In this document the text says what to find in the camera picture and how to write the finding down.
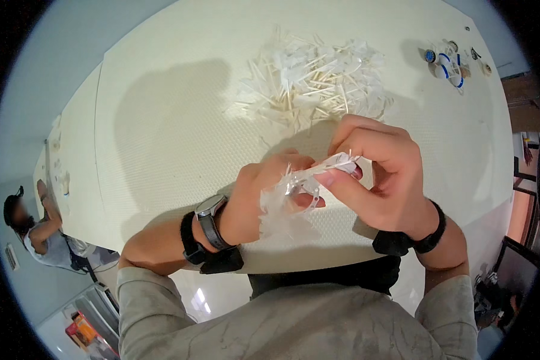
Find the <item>person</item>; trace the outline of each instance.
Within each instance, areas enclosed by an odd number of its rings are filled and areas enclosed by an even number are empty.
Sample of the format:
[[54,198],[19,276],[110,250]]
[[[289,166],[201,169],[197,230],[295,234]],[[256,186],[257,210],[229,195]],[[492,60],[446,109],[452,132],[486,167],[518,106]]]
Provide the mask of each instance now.
[[[436,246],[417,253],[425,267],[425,289],[415,318],[387,294],[327,282],[281,286],[196,324],[167,277],[186,264],[181,220],[170,220],[135,234],[122,251],[117,284],[121,358],[472,358],[477,329],[465,237],[423,195],[417,144],[404,129],[346,115],[328,154],[350,151],[373,161],[373,188],[359,183],[360,174],[336,169],[315,178],[364,223],[403,232],[415,243],[446,224]],[[288,149],[244,166],[215,217],[223,240],[230,245],[256,241],[260,191],[277,183],[288,165],[299,170],[314,163]],[[303,207],[311,198],[303,194],[294,201]],[[191,227],[195,240],[216,252],[196,217]]]
[[44,207],[44,218],[38,223],[28,214],[22,202],[23,192],[10,195],[4,201],[4,222],[14,230],[24,248],[36,261],[68,270],[87,271],[86,256],[92,260],[94,267],[119,259],[117,252],[94,245],[89,245],[86,252],[82,251],[77,245],[78,241],[62,232],[62,217],[46,184],[38,180],[36,186]]

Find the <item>person wearing black cap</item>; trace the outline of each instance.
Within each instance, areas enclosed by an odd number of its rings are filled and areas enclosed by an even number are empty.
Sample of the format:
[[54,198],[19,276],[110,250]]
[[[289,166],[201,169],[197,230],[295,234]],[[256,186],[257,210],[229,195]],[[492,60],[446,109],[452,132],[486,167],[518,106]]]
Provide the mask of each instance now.
[[[62,217],[50,197],[46,184],[39,180],[36,184],[40,202],[44,206],[44,218],[38,223],[28,214],[22,202],[23,188],[16,195],[10,195],[4,201],[4,222],[11,227],[20,241],[38,262],[49,266],[77,270],[82,268],[76,241],[62,233]],[[118,260],[117,252],[90,245],[88,255],[96,265],[104,265]]]

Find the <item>black pants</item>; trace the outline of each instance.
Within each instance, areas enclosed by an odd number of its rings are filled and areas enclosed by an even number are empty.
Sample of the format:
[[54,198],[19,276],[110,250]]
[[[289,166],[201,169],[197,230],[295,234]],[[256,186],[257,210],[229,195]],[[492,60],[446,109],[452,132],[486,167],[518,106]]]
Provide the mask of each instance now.
[[283,274],[249,274],[252,297],[283,286],[333,283],[360,286],[390,295],[390,287],[398,281],[400,257],[387,255],[367,262],[327,269],[287,272]]

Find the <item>shirt sleeve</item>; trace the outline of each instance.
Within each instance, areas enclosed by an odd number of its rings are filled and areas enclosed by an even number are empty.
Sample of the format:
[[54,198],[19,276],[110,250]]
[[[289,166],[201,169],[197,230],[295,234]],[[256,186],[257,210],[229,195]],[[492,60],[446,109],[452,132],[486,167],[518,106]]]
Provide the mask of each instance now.
[[151,270],[120,269],[117,296],[121,359],[165,359],[172,334],[195,324],[172,279]]
[[436,285],[420,302],[416,319],[428,330],[448,359],[473,359],[478,330],[468,275]]

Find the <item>watch face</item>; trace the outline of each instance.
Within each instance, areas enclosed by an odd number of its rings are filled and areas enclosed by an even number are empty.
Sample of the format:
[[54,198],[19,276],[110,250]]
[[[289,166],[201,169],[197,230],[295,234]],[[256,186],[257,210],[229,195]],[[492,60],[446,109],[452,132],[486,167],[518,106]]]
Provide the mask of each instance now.
[[210,209],[216,208],[216,205],[221,203],[224,198],[224,195],[218,194],[206,199],[202,204],[198,205],[198,207],[196,208],[196,213],[200,215],[210,214]]

